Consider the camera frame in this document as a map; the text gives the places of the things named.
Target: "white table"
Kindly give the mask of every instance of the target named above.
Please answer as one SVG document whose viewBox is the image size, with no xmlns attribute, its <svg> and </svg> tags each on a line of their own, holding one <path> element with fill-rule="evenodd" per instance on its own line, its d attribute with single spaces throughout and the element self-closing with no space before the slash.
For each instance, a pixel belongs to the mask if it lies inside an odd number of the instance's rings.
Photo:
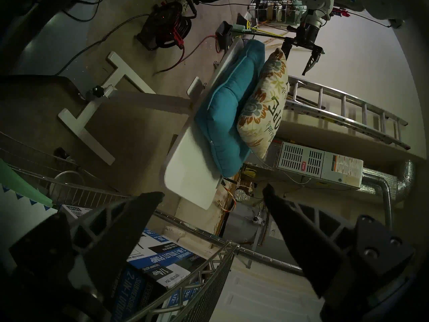
<svg viewBox="0 0 429 322">
<path fill-rule="evenodd" d="M 198 77 L 194 79 L 188 88 L 190 99 L 155 94 L 115 52 L 111 52 L 107 59 L 117 69 L 102 85 L 104 96 L 91 101 L 77 118 L 67 109 L 63 109 L 58 117 L 91 150 L 111 165 L 115 158 L 84 128 L 103 102 L 129 101 L 147 108 L 188 114 L 188 120 L 163 163 L 160 181 L 162 185 L 177 195 L 203 209 L 208 209 L 222 175 L 213 161 L 209 142 L 195 124 L 194 117 L 210 89 L 216 84 L 220 75 L 235 61 L 242 49 L 243 41 L 238 38 L 235 39 L 205 88 Z M 124 76 L 142 93 L 115 89 L 114 86 Z"/>
</svg>

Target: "wire shelf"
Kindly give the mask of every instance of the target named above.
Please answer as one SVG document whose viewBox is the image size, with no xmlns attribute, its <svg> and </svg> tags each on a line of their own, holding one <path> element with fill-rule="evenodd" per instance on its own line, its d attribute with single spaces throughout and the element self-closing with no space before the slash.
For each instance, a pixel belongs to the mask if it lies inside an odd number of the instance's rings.
<svg viewBox="0 0 429 322">
<path fill-rule="evenodd" d="M 83 174 L 87 174 L 90 178 L 95 177 L 84 171 L 74 162 L 48 155 L 2 132 L 0 132 L 0 158 L 34 188 L 51 198 L 53 203 L 57 206 L 65 204 L 93 209 L 104 204 L 117 202 L 130 197 L 129 195 L 124 195 L 119 192 L 67 182 L 76 180 L 77 177 L 81 177 L 82 182 L 84 182 L 85 177 Z M 224 241 L 213 234 L 209 234 L 208 232 L 191 226 L 180 219 L 166 215 L 159 210 L 156 210 L 154 215 L 179 228 L 183 228 L 189 233 L 200 236 L 206 241 L 220 246 L 221 248 L 195 271 L 169 289 L 164 295 L 160 296 L 124 322 L 134 322 L 143 319 L 148 322 L 151 321 L 155 315 L 171 312 L 177 312 L 177 315 L 171 316 L 169 322 L 208 322 L 227 280 L 234 255 L 239 253 L 250 259 L 274 267 L 278 267 L 278 265 L 282 264 L 279 268 L 290 272 L 289 266 L 284 267 L 283 262 L 256 254 L 231 241 Z M 197 288 L 197 293 L 184 304 L 182 293 L 184 290 L 190 288 Z M 179 303 L 177 305 L 167 308 L 157 308 L 176 291 L 179 291 Z"/>
<path fill-rule="evenodd" d="M 170 322 L 191 320 L 208 322 L 218 303 L 234 260 L 234 252 L 237 249 L 237 244 L 226 242 L 212 257 L 202 263 L 176 286 L 124 322 L 136 322 L 144 317 L 146 317 L 144 321 L 149 322 L 157 314 L 175 311 L 178 311 L 178 314 Z M 189 300 L 187 305 L 184 305 L 182 293 L 190 288 L 197 288 L 198 292 Z M 156 308 L 177 291 L 179 291 L 178 304 L 168 308 Z"/>
</svg>

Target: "teal pillow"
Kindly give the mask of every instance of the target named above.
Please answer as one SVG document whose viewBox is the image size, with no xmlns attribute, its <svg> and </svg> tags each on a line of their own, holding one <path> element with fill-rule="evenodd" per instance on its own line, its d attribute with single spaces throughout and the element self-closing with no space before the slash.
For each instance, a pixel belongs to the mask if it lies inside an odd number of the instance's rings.
<svg viewBox="0 0 429 322">
<path fill-rule="evenodd" d="M 235 175 L 250 154 L 237 131 L 237 119 L 258 83 L 265 62 L 265 45 L 249 40 L 237 61 L 207 96 L 195 121 L 211 146 L 214 162 L 224 177 Z"/>
</svg>

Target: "power strip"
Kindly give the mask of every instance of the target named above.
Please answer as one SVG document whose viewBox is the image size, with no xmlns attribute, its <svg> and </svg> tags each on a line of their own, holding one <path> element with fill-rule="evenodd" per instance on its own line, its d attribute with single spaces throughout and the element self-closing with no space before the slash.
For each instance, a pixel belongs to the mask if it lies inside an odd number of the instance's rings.
<svg viewBox="0 0 429 322">
<path fill-rule="evenodd" d="M 182 6 L 182 15 L 184 15 L 189 9 L 189 3 L 186 0 L 177 0 Z"/>
</svg>

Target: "floral pillow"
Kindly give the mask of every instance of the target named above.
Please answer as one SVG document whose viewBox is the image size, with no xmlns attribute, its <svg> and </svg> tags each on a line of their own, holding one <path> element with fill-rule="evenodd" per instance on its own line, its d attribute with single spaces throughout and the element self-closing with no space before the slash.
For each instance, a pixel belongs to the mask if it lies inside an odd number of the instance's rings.
<svg viewBox="0 0 429 322">
<path fill-rule="evenodd" d="M 286 58 L 277 48 L 262 67 L 255 91 L 237 122 L 240 137 L 259 158 L 265 156 L 280 126 L 288 91 Z"/>
</svg>

